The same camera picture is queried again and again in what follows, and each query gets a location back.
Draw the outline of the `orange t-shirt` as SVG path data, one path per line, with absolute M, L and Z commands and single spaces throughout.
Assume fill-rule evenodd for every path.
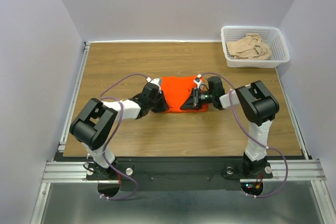
M 165 113 L 192 113 L 192 112 L 207 112 L 208 105 L 202 105 L 200 109 L 182 110 L 181 106 L 187 101 L 192 94 L 192 89 L 197 87 L 194 82 L 196 76 L 188 77 L 162 77 L 162 83 L 160 84 L 163 91 L 165 101 L 169 107 Z

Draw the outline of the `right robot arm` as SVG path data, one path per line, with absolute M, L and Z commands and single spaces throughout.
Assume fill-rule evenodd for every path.
M 253 177 L 267 166 L 268 134 L 279 103 L 265 84 L 258 80 L 249 85 L 230 90 L 228 93 L 222 84 L 221 77 L 212 76 L 207 79 L 208 85 L 201 80 L 201 75 L 194 79 L 196 87 L 180 106 L 182 111 L 200 110 L 202 106 L 212 104 L 218 110 L 240 105 L 249 122 L 249 130 L 238 123 L 247 135 L 248 143 L 243 154 L 241 170 L 244 175 Z

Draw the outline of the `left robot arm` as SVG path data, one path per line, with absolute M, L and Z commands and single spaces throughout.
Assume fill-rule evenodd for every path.
M 121 122 L 130 119 L 138 120 L 150 111 L 165 112 L 168 108 L 164 91 L 153 82 L 147 83 L 142 92 L 130 99 L 114 102 L 90 99 L 69 128 L 69 133 L 93 158 L 93 163 L 84 165 L 87 175 L 96 175 L 103 179 L 120 176 L 114 164 L 116 157 L 108 149 L 108 145 Z

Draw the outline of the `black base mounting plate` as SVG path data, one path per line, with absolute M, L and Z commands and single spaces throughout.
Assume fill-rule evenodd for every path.
M 269 179 L 267 161 L 250 165 L 241 156 L 218 157 L 118 157 L 112 164 L 129 172 L 122 191 L 241 190 L 241 182 Z

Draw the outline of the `white plastic laundry basket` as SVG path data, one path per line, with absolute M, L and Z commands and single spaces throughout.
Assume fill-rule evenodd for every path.
M 224 26 L 221 39 L 231 68 L 275 68 L 290 60 L 281 31 L 276 27 Z

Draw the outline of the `beige t-shirt in basket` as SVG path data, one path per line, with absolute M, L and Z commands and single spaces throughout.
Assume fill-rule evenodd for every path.
M 270 47 L 256 33 L 246 34 L 237 41 L 226 43 L 227 50 L 237 60 L 268 60 L 272 56 Z

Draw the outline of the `aluminium frame rail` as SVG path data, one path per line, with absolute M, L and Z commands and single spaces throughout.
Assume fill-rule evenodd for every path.
M 264 194 L 288 181 L 274 196 L 252 199 L 241 190 L 138 191 L 126 200 L 106 200 L 99 189 L 122 191 L 120 180 L 89 177 L 84 148 L 68 135 L 86 101 L 102 92 L 129 98 L 145 76 L 220 73 L 235 86 L 262 80 L 278 99 L 270 131 L 272 179 Z M 117 157 L 241 156 L 246 137 L 230 110 L 197 114 L 149 114 L 124 121 L 111 143 Z M 335 223 L 319 160 L 309 158 L 295 114 L 274 69 L 231 69 L 219 42 L 86 42 L 75 90 L 55 158 L 45 166 L 32 223 Z

